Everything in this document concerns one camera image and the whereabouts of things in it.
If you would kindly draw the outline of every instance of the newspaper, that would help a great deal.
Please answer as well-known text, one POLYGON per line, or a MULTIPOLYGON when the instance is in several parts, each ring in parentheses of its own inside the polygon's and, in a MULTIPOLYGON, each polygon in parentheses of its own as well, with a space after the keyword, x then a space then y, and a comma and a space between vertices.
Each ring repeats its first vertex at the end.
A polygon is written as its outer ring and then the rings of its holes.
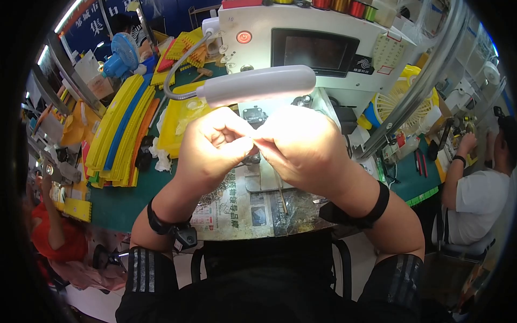
POLYGON ((229 186, 219 199, 198 206, 190 223, 199 240, 238 240, 284 236, 330 226, 319 218, 315 195, 297 189, 283 191, 284 212, 278 191, 250 193, 245 186, 245 167, 231 170, 229 186))

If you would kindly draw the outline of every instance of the blue fan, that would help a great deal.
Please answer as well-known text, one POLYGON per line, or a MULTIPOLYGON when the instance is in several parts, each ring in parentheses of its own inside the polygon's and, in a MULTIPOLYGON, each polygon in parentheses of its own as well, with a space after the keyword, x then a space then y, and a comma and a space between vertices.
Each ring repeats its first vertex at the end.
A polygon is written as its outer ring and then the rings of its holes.
POLYGON ((129 72, 142 75, 146 72, 147 68, 145 65, 139 64, 140 55, 138 53, 138 47, 130 34, 115 34, 111 42, 111 51, 113 55, 110 59, 106 57, 107 60, 106 63, 104 63, 102 76, 120 78, 124 74, 130 74, 129 72))

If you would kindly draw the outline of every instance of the pink cloth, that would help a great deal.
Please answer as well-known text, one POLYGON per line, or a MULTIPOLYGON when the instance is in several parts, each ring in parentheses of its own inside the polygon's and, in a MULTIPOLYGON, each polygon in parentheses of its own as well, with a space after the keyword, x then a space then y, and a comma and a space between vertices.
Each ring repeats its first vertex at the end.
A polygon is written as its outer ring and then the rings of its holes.
POLYGON ((49 264, 61 278, 80 289, 119 290, 126 286, 128 275, 120 266, 108 265, 99 270, 79 261, 61 263, 50 259, 49 264))

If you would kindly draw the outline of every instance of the red power button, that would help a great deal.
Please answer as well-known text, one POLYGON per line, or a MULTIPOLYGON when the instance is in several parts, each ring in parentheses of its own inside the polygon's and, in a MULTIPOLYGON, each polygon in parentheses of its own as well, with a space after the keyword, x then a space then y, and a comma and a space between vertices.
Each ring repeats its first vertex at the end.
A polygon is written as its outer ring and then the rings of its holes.
POLYGON ((240 32, 237 34, 237 41, 241 44, 247 44, 251 41, 251 33, 250 32, 240 32))

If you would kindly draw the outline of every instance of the man in white shirt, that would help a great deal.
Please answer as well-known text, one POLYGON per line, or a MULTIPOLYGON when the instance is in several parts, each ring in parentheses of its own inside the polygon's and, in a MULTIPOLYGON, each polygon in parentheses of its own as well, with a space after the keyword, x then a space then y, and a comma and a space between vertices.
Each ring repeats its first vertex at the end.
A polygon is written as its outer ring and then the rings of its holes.
MULTIPOLYGON (((499 217, 505 206, 510 185, 510 175, 517 164, 517 122, 513 117, 499 118, 499 134, 495 140, 487 137, 487 156, 491 154, 493 142, 493 169, 487 168, 463 177, 467 154, 476 146, 476 137, 466 134, 447 172, 442 192, 441 213, 443 225, 437 226, 439 219, 425 219, 427 214, 419 214, 426 240, 426 253, 432 252, 437 244, 438 230, 443 227, 442 241, 453 244, 472 244, 481 240, 499 217)), ((492 160, 487 157, 487 166, 492 160)))

